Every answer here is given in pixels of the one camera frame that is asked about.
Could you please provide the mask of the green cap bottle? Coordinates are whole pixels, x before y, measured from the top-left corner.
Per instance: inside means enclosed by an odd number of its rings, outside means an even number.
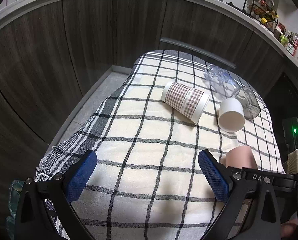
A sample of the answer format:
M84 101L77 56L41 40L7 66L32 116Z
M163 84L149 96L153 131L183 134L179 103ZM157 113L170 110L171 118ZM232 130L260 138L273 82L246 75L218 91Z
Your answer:
M282 34L282 35L280 35L279 42L281 45L286 47L289 42L289 39L284 34Z

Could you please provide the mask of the white plastic cup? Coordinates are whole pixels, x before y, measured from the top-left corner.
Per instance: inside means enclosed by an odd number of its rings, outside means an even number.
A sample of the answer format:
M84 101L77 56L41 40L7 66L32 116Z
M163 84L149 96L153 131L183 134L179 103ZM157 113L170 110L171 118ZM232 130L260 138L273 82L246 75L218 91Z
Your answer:
M245 124L242 104L235 98L227 98L221 102L218 125L228 132L235 133L243 128Z

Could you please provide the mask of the clear square glass cup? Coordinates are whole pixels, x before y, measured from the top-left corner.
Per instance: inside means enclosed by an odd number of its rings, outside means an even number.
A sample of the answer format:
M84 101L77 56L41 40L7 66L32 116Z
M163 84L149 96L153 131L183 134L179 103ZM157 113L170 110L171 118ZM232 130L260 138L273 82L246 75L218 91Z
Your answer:
M242 86L237 100L242 104L244 117L247 120L252 120L259 115L260 107L252 90Z

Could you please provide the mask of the pink plastic cup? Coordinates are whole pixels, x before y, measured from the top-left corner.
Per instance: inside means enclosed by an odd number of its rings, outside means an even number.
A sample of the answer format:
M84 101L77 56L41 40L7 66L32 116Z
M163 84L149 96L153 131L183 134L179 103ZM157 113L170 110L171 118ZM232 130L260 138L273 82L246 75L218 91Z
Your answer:
M230 150L224 157L221 158L220 163L225 167L235 168L251 168L257 170L257 163L249 146L238 146Z

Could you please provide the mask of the black spice rack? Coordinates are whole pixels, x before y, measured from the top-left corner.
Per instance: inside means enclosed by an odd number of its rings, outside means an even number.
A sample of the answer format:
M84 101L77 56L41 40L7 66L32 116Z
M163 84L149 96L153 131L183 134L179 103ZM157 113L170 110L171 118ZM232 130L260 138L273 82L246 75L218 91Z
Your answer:
M244 0L242 11L249 17L258 20L262 25L275 28L278 25L277 11L267 0Z

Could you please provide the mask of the black white checkered cloth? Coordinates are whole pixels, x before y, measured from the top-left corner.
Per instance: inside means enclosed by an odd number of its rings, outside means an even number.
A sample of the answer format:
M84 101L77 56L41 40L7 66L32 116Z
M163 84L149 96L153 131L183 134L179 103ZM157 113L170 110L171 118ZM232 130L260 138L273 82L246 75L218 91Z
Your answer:
M130 75L69 139L54 146L36 169L38 181L65 172L87 151L97 166L72 203L96 239L199 239L221 211L198 165L207 149L216 158L247 145L257 167L282 172L269 110L236 133L218 127L221 99L204 78L204 60L171 50L139 57ZM176 81L209 92L198 122L165 104Z

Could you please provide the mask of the black gas stove grate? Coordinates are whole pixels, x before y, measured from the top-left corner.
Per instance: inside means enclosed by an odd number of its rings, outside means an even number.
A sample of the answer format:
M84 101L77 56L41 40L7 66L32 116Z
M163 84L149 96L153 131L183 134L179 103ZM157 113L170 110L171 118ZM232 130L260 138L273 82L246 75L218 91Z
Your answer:
M236 5L234 5L233 2L226 2L226 4L229 5L229 6L231 6L231 7L233 7L233 8L235 8L238 11L244 12L244 10L242 10L241 8L239 8Z

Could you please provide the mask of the checkered paper cup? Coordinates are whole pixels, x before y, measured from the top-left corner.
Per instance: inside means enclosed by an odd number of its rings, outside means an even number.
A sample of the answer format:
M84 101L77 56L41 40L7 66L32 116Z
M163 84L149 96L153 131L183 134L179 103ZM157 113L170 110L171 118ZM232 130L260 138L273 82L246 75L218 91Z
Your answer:
M199 90L182 83L169 82L161 94L161 100L198 124L211 96L209 90Z

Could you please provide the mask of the red label sauce bottle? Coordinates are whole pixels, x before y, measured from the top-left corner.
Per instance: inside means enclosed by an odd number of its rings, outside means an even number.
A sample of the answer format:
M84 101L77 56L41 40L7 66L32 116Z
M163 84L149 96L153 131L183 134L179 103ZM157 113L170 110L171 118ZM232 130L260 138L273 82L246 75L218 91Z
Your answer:
M293 48L291 50L291 55L295 56L297 48L298 48L298 35L295 35L292 39Z

